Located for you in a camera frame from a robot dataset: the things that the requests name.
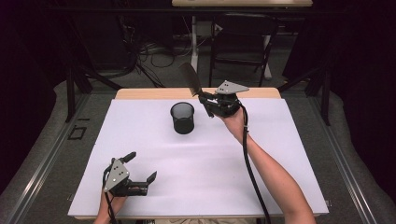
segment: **hand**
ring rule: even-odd
[[[102,224],[106,223],[108,224],[110,222],[110,216],[108,215],[108,204],[106,200],[105,193],[103,190],[101,190],[101,198],[100,198],[100,205],[99,205],[99,211],[98,211],[98,216],[96,217],[96,220],[93,222],[94,224]],[[108,197],[111,201],[111,198],[113,195],[109,192]],[[114,215],[116,215],[123,205],[125,204],[127,197],[114,197],[114,199],[111,202],[111,206],[114,211]]]
[[[233,135],[239,143],[242,144],[244,137],[244,111],[239,108],[236,113],[228,118],[219,117],[227,127],[228,131]]]

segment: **human arm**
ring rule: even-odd
[[[100,197],[100,204],[99,204],[99,211],[98,211],[98,215],[95,219],[95,221],[93,222],[93,224],[108,224],[110,223],[110,216],[108,214],[108,204],[107,204],[107,200],[106,200],[106,196],[105,193],[101,190],[101,197]],[[114,214],[116,215],[121,208],[123,207],[123,205],[125,204],[127,197],[114,197],[114,199],[111,201],[111,206],[113,208]]]
[[[243,144],[244,114],[221,118],[230,133]],[[279,205],[287,224],[316,223],[306,198],[291,175],[247,134],[247,153],[258,170],[265,186]]]

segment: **silver gripper plate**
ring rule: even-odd
[[[248,91],[248,87],[241,86],[225,80],[217,89],[216,93],[220,94],[233,94],[240,91]]]
[[[108,175],[104,192],[108,192],[118,185],[122,180],[129,176],[128,170],[122,164],[120,160],[115,160],[113,166],[111,167],[110,174]]]

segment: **white paper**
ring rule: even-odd
[[[327,214],[286,102],[240,100],[247,108],[249,133],[296,179],[314,214]],[[181,101],[112,101],[69,216],[96,216],[103,171],[112,158],[132,151],[136,157],[125,163],[132,181],[146,181],[155,171],[158,174],[148,188],[148,196],[130,197],[120,217],[263,216],[241,145],[220,119],[206,114],[198,100],[184,101],[194,106],[194,130],[176,133],[170,108]],[[281,215],[253,163],[251,166],[270,215]]]

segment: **wooden table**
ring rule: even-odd
[[[203,91],[213,93],[215,89],[216,88],[203,88]],[[250,88],[249,91],[242,91],[237,93],[237,95],[238,97],[247,98],[280,99],[279,91],[276,88]],[[192,99],[192,96],[188,88],[121,89],[117,92],[115,99]]]
[[[174,7],[311,7],[311,0],[172,0]]]

